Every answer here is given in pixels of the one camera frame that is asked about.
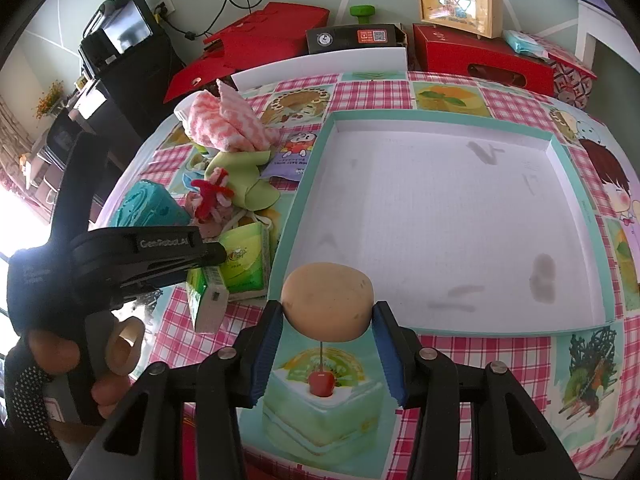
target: potted plant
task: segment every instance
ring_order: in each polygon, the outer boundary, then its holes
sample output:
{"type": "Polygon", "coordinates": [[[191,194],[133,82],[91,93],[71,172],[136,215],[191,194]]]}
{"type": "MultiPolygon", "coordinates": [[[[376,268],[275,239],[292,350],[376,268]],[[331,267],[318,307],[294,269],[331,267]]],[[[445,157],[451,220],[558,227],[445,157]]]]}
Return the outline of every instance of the potted plant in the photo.
{"type": "Polygon", "coordinates": [[[38,100],[36,107],[36,119],[42,118],[44,115],[56,117],[65,107],[65,90],[62,81],[54,81],[51,83],[49,91],[38,100]]]}

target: green tissue pack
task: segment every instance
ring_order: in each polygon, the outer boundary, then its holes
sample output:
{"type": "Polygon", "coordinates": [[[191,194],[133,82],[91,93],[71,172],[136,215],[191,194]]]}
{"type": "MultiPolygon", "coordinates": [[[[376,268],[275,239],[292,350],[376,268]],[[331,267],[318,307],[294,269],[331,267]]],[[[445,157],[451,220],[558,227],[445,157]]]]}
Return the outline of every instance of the green tissue pack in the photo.
{"type": "Polygon", "coordinates": [[[193,331],[214,334],[225,317],[229,293],[217,267],[187,271],[187,304],[193,331]]]}
{"type": "Polygon", "coordinates": [[[226,249],[226,262],[220,265],[220,273],[229,300],[264,296],[271,272],[268,229],[254,222],[222,233],[218,241],[226,249]]]}

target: pink checkered tablecloth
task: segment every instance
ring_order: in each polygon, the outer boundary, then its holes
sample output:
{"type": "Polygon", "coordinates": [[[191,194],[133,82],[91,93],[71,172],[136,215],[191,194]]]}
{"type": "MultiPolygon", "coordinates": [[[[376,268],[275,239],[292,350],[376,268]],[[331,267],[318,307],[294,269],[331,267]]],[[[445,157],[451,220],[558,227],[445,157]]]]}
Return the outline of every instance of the pink checkered tablecloth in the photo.
{"type": "Polygon", "coordinates": [[[139,180],[151,180],[168,186],[175,172],[178,171],[192,149],[193,146],[185,144],[166,150],[158,150],[154,153],[153,160],[140,173],[139,180]]]}
{"type": "Polygon", "coordinates": [[[609,197],[604,191],[602,181],[593,167],[587,151],[581,146],[569,146],[569,151],[582,181],[587,185],[591,196],[596,201],[599,213],[604,216],[615,217],[616,214],[611,207],[609,197]]]}
{"type": "Polygon", "coordinates": [[[328,111],[373,110],[376,108],[411,109],[408,81],[349,81],[338,83],[328,111]]]}
{"type": "Polygon", "coordinates": [[[276,92],[295,90],[296,88],[308,88],[309,86],[329,85],[338,82],[339,74],[316,75],[311,77],[301,77],[283,81],[276,86],[276,92]]]}
{"type": "Polygon", "coordinates": [[[435,72],[409,72],[409,81],[428,81],[444,85],[477,86],[476,79],[463,75],[438,74],[435,72]]]}
{"type": "MultiPolygon", "coordinates": [[[[615,379],[617,408],[612,416],[610,427],[596,434],[588,442],[568,448],[578,468],[592,465],[604,454],[626,442],[634,442],[640,436],[638,430],[640,420],[640,316],[638,314],[640,311],[625,310],[620,270],[605,224],[605,220],[616,219],[616,215],[604,191],[602,181],[586,151],[581,146],[566,140],[549,115],[548,105],[561,108],[563,104],[522,89],[507,87],[495,89],[495,84],[487,85],[474,78],[424,72],[408,72],[385,80],[342,80],[340,74],[298,78],[254,89],[251,91],[252,95],[247,94],[246,99],[254,111],[261,114],[274,95],[279,92],[317,86],[325,88],[330,95],[326,110],[321,116],[312,118],[306,123],[281,127],[280,133],[286,138],[300,132],[318,132],[326,115],[337,110],[415,107],[416,101],[412,99],[411,89],[414,82],[477,87],[475,92],[478,90],[481,92],[494,118],[554,133],[567,148],[590,194],[596,208],[594,214],[605,245],[614,289],[616,321],[612,326],[616,330],[616,336],[621,338],[619,339],[621,352],[619,362],[616,364],[619,373],[615,379]]],[[[152,162],[138,175],[138,178],[147,178],[168,186],[190,151],[190,144],[158,150],[152,162]]],[[[298,187],[297,182],[279,177],[272,177],[270,183],[277,189],[288,192],[295,192],[298,187]]],[[[181,197],[177,197],[176,200],[179,203],[184,201],[181,197]]],[[[176,286],[172,290],[162,318],[150,362],[161,360],[172,367],[201,362],[220,347],[233,344],[240,330],[246,326],[253,326],[261,312],[260,301],[230,303],[220,330],[216,334],[196,334],[193,331],[184,287],[176,286]]],[[[588,339],[591,332],[586,331],[578,335],[588,339]]],[[[437,348],[459,364],[484,367],[492,360],[504,361],[549,420],[554,414],[554,409],[558,411],[553,405],[554,399],[558,396],[556,389],[559,388],[556,378],[558,374],[556,356],[558,352],[566,351],[569,344],[562,340],[562,346],[559,346],[560,336],[480,338],[422,334],[420,340],[424,346],[437,348]]],[[[471,416],[468,404],[461,405],[460,414],[458,479],[468,480],[472,453],[471,416]]],[[[406,477],[417,418],[418,410],[396,411],[394,436],[381,478],[401,480],[406,477]]],[[[324,476],[317,469],[307,468],[300,463],[275,460],[273,455],[262,452],[260,449],[245,450],[245,457],[247,462],[282,480],[329,480],[337,477],[330,472],[324,476]]]]}
{"type": "Polygon", "coordinates": [[[552,132],[564,142],[548,112],[536,99],[488,88],[482,88],[481,92],[491,115],[496,119],[552,132]]]}

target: white board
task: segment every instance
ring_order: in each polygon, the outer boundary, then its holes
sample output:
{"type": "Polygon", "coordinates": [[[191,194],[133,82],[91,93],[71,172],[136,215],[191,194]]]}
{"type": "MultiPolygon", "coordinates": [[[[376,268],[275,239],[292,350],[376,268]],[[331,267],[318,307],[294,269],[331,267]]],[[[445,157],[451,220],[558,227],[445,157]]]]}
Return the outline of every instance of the white board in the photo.
{"type": "Polygon", "coordinates": [[[585,219],[548,140],[425,121],[337,121],[286,274],[366,273],[401,326],[537,333],[605,322],[585,219]]]}
{"type": "Polygon", "coordinates": [[[340,72],[406,72],[404,46],[354,48],[275,61],[231,76],[239,91],[300,77],[340,72]]]}

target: blue gripper pad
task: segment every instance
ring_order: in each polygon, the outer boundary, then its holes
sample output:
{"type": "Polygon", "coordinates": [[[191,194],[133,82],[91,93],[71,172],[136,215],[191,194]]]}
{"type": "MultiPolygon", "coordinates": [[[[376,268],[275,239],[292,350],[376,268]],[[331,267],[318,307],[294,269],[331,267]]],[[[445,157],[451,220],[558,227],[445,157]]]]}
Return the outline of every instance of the blue gripper pad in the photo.
{"type": "Polygon", "coordinates": [[[252,405],[254,406],[255,403],[258,402],[258,399],[264,395],[264,391],[267,389],[267,381],[269,380],[269,375],[273,368],[273,360],[276,357],[276,351],[278,350],[278,344],[280,343],[280,336],[282,335],[282,323],[284,318],[282,306],[275,301],[270,301],[267,307],[265,307],[265,311],[262,315],[264,316],[268,312],[267,309],[272,308],[272,303],[276,303],[276,307],[274,308],[275,310],[268,325],[264,329],[264,335],[262,336],[262,341],[258,348],[251,370],[251,389],[249,397],[252,405]]]}
{"type": "Polygon", "coordinates": [[[402,361],[396,350],[389,326],[383,317],[380,303],[376,303],[373,306],[371,328],[373,330],[373,339],[376,341],[376,347],[378,348],[382,369],[385,373],[386,386],[388,386],[389,393],[398,402],[398,405],[404,406],[408,400],[408,392],[404,382],[402,361]]]}

